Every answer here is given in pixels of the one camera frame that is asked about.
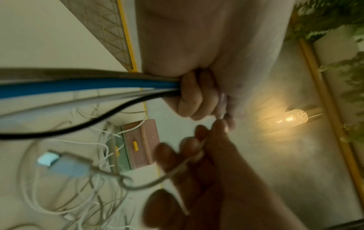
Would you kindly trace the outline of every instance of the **geometric patterned surface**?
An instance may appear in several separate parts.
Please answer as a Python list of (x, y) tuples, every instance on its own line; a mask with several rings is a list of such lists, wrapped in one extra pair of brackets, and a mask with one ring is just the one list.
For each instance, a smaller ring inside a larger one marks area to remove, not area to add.
[(60, 0), (124, 66), (132, 70), (117, 0)]

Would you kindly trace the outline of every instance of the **foliage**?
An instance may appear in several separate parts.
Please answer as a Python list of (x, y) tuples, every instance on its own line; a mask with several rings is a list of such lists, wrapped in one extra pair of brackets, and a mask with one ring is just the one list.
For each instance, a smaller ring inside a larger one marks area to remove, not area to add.
[[(337, 69), (340, 76), (346, 79), (346, 83), (351, 86), (351, 90), (344, 92), (341, 96), (347, 102), (357, 103), (364, 102), (364, 52), (359, 52), (352, 59), (343, 60), (328, 66), (322, 66), (321, 71), (327, 69)], [(364, 111), (356, 114), (364, 117)], [(364, 142), (364, 122), (352, 125), (346, 124), (344, 128), (347, 130), (349, 137), (345, 141)]]
[(294, 25), (291, 38), (364, 23), (364, 0), (308, 0), (296, 6), (295, 11), (303, 14)]

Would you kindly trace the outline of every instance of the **glowing light bulb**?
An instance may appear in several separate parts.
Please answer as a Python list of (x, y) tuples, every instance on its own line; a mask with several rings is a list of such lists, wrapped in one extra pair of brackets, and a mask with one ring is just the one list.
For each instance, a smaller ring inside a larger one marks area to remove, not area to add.
[(270, 132), (290, 128), (304, 124), (308, 121), (308, 115), (305, 111), (294, 109), (283, 114), (267, 118), (263, 121), (264, 126)]

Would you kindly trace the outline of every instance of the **skin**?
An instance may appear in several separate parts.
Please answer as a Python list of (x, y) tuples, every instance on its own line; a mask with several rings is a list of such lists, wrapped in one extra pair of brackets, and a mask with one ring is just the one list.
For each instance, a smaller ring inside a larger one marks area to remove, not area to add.
[(240, 156), (227, 128), (224, 120), (217, 120), (211, 130), (197, 126), (195, 136), (181, 142), (179, 154), (166, 144), (156, 148), (157, 163), (169, 172), (197, 155), (205, 140), (204, 156), (171, 178), (189, 215), (161, 189), (144, 207), (145, 225), (161, 230), (307, 230)]
[(183, 117), (225, 114), (230, 127), (281, 49), (294, 0), (138, 0), (143, 71), (182, 77), (166, 99)]

